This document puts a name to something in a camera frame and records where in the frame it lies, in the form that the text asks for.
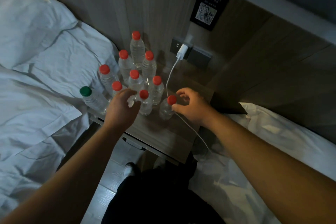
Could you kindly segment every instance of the qr code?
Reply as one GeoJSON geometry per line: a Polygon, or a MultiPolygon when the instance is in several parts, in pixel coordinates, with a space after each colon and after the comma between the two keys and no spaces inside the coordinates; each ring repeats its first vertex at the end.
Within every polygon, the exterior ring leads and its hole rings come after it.
{"type": "Polygon", "coordinates": [[[216,9],[201,2],[196,14],[196,19],[210,25],[216,13],[217,13],[216,9]]]}

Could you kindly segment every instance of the person's left arm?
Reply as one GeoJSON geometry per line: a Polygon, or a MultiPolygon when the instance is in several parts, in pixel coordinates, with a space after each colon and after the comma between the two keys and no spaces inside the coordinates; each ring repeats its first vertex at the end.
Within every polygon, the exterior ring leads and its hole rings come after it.
{"type": "Polygon", "coordinates": [[[127,99],[134,94],[135,91],[126,89],[116,95],[107,109],[102,128],[2,223],[80,223],[115,144],[139,112],[140,102],[128,107],[127,99]]]}

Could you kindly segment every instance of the bottle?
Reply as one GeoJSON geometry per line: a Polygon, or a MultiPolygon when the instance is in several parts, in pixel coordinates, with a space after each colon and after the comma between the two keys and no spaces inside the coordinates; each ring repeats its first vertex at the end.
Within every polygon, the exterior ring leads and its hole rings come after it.
{"type": "Polygon", "coordinates": [[[176,104],[177,98],[174,95],[169,96],[162,101],[160,105],[159,116],[163,120],[169,120],[174,115],[174,111],[171,109],[173,104],[176,104]]]}
{"type": "Polygon", "coordinates": [[[110,71],[108,65],[101,65],[99,67],[99,72],[101,83],[103,84],[109,95],[112,96],[113,94],[112,83],[115,81],[119,81],[118,76],[115,75],[112,71],[110,71]]]}
{"type": "Polygon", "coordinates": [[[165,86],[162,83],[160,76],[156,75],[153,77],[152,83],[149,84],[149,93],[153,99],[153,105],[158,105],[161,101],[161,97],[165,86]]]}
{"type": "Polygon", "coordinates": [[[88,107],[91,107],[101,114],[106,113],[109,102],[102,94],[90,89],[88,86],[82,87],[79,92],[83,96],[83,101],[88,107]]]}
{"type": "Polygon", "coordinates": [[[156,61],[154,59],[154,54],[151,51],[147,51],[145,58],[142,61],[142,76],[144,83],[149,85],[156,74],[156,61]]]}
{"type": "Polygon", "coordinates": [[[139,93],[145,88],[142,76],[139,74],[138,70],[131,70],[129,73],[128,86],[139,93]]]}
{"type": "Polygon", "coordinates": [[[125,86],[123,86],[121,84],[121,82],[115,81],[114,83],[112,83],[112,89],[113,89],[113,93],[112,93],[112,97],[114,98],[114,96],[121,90],[126,89],[125,86]]]}
{"type": "Polygon", "coordinates": [[[139,93],[140,101],[141,101],[141,107],[139,110],[139,113],[142,115],[149,115],[153,108],[153,102],[152,98],[149,96],[149,93],[147,90],[141,90],[139,93]]]}
{"type": "Polygon", "coordinates": [[[129,72],[134,69],[133,59],[128,55],[126,50],[119,52],[119,68],[121,75],[124,78],[124,83],[128,84],[129,72]]]}
{"type": "Polygon", "coordinates": [[[133,31],[130,47],[134,65],[137,70],[141,70],[141,64],[145,57],[145,43],[141,39],[139,31],[133,31]]]}

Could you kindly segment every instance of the red bottle cap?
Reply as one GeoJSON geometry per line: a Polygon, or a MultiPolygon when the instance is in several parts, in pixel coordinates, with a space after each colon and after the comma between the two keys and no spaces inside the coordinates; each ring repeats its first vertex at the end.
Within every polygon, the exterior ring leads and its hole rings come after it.
{"type": "Polygon", "coordinates": [[[168,97],[167,102],[169,105],[174,105],[176,104],[177,98],[174,95],[171,95],[168,97]]]}
{"type": "Polygon", "coordinates": [[[129,76],[136,80],[137,78],[139,78],[139,71],[138,70],[131,70],[130,73],[129,73],[129,76]]]}
{"type": "Polygon", "coordinates": [[[108,65],[101,65],[99,67],[99,72],[101,72],[102,74],[108,74],[110,72],[110,68],[108,65]]]}
{"type": "Polygon", "coordinates": [[[146,53],[145,53],[145,58],[146,58],[146,60],[153,60],[153,58],[154,58],[154,54],[153,54],[153,52],[151,52],[151,51],[146,51],[146,53]]]}
{"type": "Polygon", "coordinates": [[[121,51],[119,52],[119,57],[120,57],[121,59],[127,59],[127,58],[128,58],[128,52],[127,52],[126,50],[121,50],[121,51]]]}
{"type": "Polygon", "coordinates": [[[148,96],[149,96],[149,93],[148,93],[148,91],[147,90],[141,90],[140,92],[139,92],[139,96],[141,97],[141,99],[147,99],[148,98],[148,96]]]}
{"type": "Polygon", "coordinates": [[[159,86],[162,83],[161,76],[158,76],[158,75],[154,76],[153,77],[153,83],[154,83],[154,85],[159,86]]]}
{"type": "Polygon", "coordinates": [[[112,89],[115,91],[120,91],[123,88],[123,86],[121,85],[121,82],[115,81],[114,83],[112,83],[112,89]]]}
{"type": "Polygon", "coordinates": [[[141,35],[140,35],[140,32],[139,32],[139,31],[133,31],[133,33],[132,33],[132,38],[133,38],[134,40],[139,40],[140,37],[141,37],[141,35]]]}

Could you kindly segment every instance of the bottle cap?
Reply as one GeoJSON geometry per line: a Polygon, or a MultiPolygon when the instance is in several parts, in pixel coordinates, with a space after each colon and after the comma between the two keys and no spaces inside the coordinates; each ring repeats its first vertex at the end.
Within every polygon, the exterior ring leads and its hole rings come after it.
{"type": "Polygon", "coordinates": [[[147,99],[148,98],[148,96],[149,96],[149,93],[148,93],[148,91],[147,90],[141,90],[140,92],[139,92],[139,96],[141,97],[141,99],[147,99]]]}
{"type": "Polygon", "coordinates": [[[132,38],[133,38],[134,40],[139,40],[140,37],[141,37],[141,35],[140,35],[140,32],[139,32],[139,31],[133,31],[133,33],[132,33],[132,38]]]}
{"type": "Polygon", "coordinates": [[[108,65],[101,65],[99,67],[99,72],[101,72],[102,74],[108,74],[110,72],[110,68],[108,65]]]}
{"type": "Polygon", "coordinates": [[[129,76],[136,80],[137,78],[139,78],[139,71],[138,70],[131,70],[130,73],[129,73],[129,76]]]}
{"type": "Polygon", "coordinates": [[[162,83],[161,76],[158,76],[158,75],[154,76],[153,77],[153,83],[154,83],[154,85],[159,86],[162,83]]]}
{"type": "Polygon", "coordinates": [[[83,96],[83,97],[88,97],[92,94],[92,90],[88,87],[88,86],[84,86],[79,90],[79,93],[83,96]]]}
{"type": "Polygon", "coordinates": [[[169,105],[174,105],[176,104],[177,98],[174,95],[171,95],[167,98],[167,102],[169,105]]]}
{"type": "Polygon", "coordinates": [[[153,54],[153,52],[151,52],[151,51],[146,51],[146,53],[145,53],[145,58],[146,58],[146,60],[153,60],[153,58],[154,58],[154,54],[153,54]]]}
{"type": "Polygon", "coordinates": [[[119,52],[119,57],[120,57],[121,59],[127,59],[127,58],[128,58],[128,52],[127,52],[126,50],[121,50],[121,51],[119,52]]]}
{"type": "Polygon", "coordinates": [[[121,82],[115,81],[112,83],[112,89],[115,91],[120,91],[123,88],[121,82]]]}

